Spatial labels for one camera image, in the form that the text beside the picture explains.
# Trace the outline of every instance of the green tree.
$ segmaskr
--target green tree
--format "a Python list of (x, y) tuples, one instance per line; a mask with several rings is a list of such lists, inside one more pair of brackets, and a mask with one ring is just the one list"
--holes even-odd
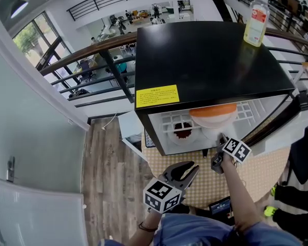
[(39, 33), (33, 23), (29, 23), (13, 40), (24, 54), (28, 54), (33, 49), (39, 56), (43, 56), (44, 53), (39, 45), (38, 37)]

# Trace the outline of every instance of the neon yellow shoe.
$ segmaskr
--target neon yellow shoe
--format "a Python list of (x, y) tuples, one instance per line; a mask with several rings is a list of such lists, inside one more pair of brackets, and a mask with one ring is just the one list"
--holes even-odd
[(275, 197), (275, 192), (276, 192), (276, 187), (277, 187), (277, 185), (278, 185), (278, 184), (275, 184), (275, 185), (272, 187), (272, 189), (271, 189), (271, 195), (272, 195), (273, 197)]
[(272, 217), (276, 211), (277, 211), (277, 208), (273, 206), (266, 206), (264, 214), (266, 217)]

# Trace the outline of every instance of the dark red food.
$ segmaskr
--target dark red food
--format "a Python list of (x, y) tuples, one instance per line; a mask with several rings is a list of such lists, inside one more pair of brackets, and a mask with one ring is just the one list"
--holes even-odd
[[(187, 122), (184, 122), (184, 128), (190, 128), (191, 125)], [(175, 124), (175, 129), (182, 129), (181, 123)], [(182, 131), (176, 131), (175, 134), (178, 138), (186, 138), (189, 137), (191, 134), (191, 129), (188, 130), (182, 130)]]

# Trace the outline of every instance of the bracelet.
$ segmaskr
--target bracelet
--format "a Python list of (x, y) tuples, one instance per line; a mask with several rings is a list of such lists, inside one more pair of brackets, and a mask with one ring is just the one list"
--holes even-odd
[(142, 223), (138, 225), (138, 228), (141, 229), (141, 230), (143, 230), (143, 231), (145, 231), (145, 232), (155, 232), (159, 227), (157, 227), (156, 229), (148, 229), (148, 228), (145, 228), (145, 227), (143, 226), (143, 221), (142, 221)]

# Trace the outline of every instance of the white cable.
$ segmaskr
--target white cable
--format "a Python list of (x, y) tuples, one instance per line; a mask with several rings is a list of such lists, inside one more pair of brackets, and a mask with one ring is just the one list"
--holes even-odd
[(110, 123), (113, 121), (113, 119), (115, 119), (116, 115), (117, 115), (117, 113), (115, 113), (114, 117), (111, 119), (111, 121), (110, 121), (109, 123), (107, 123), (105, 126), (102, 127), (102, 130), (106, 130), (105, 127), (106, 127), (108, 124), (110, 124)]

